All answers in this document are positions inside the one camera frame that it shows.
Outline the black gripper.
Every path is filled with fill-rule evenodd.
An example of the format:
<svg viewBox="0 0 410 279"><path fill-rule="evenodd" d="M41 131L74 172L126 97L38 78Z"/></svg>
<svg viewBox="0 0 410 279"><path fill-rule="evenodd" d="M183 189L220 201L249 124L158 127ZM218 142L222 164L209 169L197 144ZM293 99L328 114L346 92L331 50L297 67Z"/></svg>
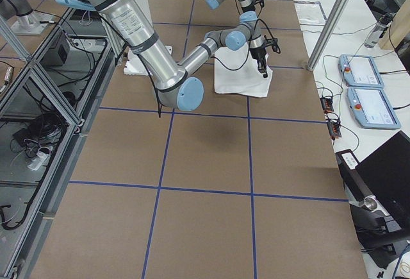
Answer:
<svg viewBox="0 0 410 279"><path fill-rule="evenodd" d="M259 73L262 74L264 78L267 78L266 49L264 44L259 47L251 47L250 53L252 58L257 61Z"/></svg>

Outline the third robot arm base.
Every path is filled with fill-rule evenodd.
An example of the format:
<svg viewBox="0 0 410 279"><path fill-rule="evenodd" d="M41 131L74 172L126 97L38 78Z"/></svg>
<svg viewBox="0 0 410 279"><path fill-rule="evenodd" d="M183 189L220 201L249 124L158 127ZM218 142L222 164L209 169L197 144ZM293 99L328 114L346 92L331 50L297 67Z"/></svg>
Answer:
<svg viewBox="0 0 410 279"><path fill-rule="evenodd" d="M54 21L52 14L35 12L28 0L1 0L1 17L16 17L11 26L16 35L40 35Z"/></svg>

